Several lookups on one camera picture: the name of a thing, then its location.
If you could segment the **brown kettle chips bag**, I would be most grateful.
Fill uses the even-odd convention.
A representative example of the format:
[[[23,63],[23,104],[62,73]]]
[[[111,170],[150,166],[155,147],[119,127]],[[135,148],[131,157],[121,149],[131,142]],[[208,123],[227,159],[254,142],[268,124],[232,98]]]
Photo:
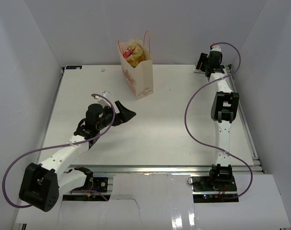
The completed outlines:
[[[134,52],[128,58],[125,58],[125,60],[133,68],[135,68],[140,62],[146,60],[145,53],[144,53],[143,49],[139,45],[137,45],[137,44],[130,44],[128,47],[133,48],[134,49]]]

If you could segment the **pink snack packet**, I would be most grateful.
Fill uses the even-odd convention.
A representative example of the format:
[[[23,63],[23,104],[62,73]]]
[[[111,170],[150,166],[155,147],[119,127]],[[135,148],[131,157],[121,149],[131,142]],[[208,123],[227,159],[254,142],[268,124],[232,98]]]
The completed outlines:
[[[123,52],[123,57],[124,57],[124,58],[128,58],[130,55],[133,54],[133,52],[134,52],[134,49],[128,47],[128,48],[126,49],[126,51]]]

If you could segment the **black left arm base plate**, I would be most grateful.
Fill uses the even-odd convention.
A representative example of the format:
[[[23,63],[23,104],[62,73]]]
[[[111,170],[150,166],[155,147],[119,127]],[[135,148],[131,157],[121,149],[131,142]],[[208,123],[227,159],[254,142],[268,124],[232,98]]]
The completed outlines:
[[[98,191],[100,193],[107,192],[108,178],[107,177],[93,177],[85,186],[85,190]]]

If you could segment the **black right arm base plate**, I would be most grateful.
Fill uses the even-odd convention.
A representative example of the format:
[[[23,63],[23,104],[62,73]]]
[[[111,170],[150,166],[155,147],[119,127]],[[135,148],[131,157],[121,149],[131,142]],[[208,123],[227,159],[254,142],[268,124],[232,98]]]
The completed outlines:
[[[187,181],[194,192],[236,192],[237,186],[234,180],[229,184],[214,183],[208,176],[192,176]]]

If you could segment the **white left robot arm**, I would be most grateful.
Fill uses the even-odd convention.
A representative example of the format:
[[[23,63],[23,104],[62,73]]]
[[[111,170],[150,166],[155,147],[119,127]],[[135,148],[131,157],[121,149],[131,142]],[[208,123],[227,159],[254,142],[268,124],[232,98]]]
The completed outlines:
[[[108,130],[128,122],[136,113],[115,102],[119,112],[109,105],[94,103],[88,106],[82,119],[68,142],[56,153],[39,164],[30,163],[24,172],[19,198],[44,211],[50,211],[65,192],[74,189],[89,191],[93,186],[93,172],[82,166],[69,170],[68,167],[82,154],[87,152],[98,140],[101,130]]]

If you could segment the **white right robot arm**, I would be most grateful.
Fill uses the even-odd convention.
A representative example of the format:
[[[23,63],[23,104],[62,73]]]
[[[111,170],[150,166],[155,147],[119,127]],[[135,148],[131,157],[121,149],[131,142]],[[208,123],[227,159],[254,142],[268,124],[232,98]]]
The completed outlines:
[[[227,71],[222,62],[221,47],[214,45],[208,54],[201,53],[196,69],[205,73],[209,82],[217,84],[217,92],[211,108],[216,138],[216,160],[210,170],[209,187],[214,191],[226,189],[232,183],[233,172],[230,156],[230,132],[237,115],[239,94],[233,92],[227,83]]]

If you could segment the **white paper gift bag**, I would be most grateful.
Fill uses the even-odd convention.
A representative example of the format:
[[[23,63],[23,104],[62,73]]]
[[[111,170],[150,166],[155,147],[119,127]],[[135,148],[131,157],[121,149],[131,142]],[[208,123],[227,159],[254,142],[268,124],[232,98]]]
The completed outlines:
[[[151,35],[149,31],[145,32],[143,40],[133,38],[125,42],[118,41],[118,53],[122,73],[137,99],[153,94],[153,61],[150,43]],[[146,56],[146,60],[140,62],[135,68],[133,68],[123,57],[123,52],[126,51],[130,44],[139,45]]]

